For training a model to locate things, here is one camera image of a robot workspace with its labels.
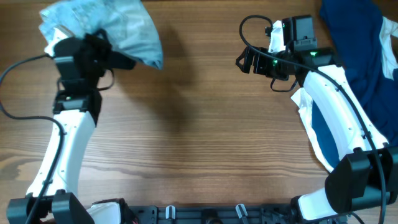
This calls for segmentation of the light blue denim shorts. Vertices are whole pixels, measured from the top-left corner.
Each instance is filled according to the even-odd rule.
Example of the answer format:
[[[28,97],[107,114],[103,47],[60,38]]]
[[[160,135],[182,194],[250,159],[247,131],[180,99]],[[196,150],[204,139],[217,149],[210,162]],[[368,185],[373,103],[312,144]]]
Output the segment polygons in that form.
[[[55,44],[67,37],[83,38],[103,29],[112,50],[162,69],[164,56],[158,31],[140,0],[59,1],[40,11],[39,30],[54,55]]]

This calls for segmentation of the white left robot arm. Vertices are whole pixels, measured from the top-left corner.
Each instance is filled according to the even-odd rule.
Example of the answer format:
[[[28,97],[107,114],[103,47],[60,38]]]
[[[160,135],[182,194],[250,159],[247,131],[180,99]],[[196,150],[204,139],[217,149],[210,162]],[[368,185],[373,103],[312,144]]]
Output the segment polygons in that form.
[[[12,199],[9,223],[138,223],[124,199],[95,202],[85,208],[77,197],[80,169],[88,141],[98,124],[106,72],[132,70],[135,61],[112,50],[104,29],[84,37],[69,37],[56,29],[52,54],[60,73],[53,103],[52,135],[44,159],[25,197]]]

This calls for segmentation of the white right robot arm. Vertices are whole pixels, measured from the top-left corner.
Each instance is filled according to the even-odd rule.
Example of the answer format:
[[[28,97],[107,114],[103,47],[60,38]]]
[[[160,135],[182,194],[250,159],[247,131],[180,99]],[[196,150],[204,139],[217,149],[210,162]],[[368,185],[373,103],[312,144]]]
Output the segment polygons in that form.
[[[320,190],[293,199],[296,222],[315,223],[338,215],[386,206],[397,200],[397,148],[373,126],[351,91],[332,49],[269,52],[246,47],[236,59],[243,73],[286,81],[295,75],[299,92],[320,110],[332,135],[338,163]]]

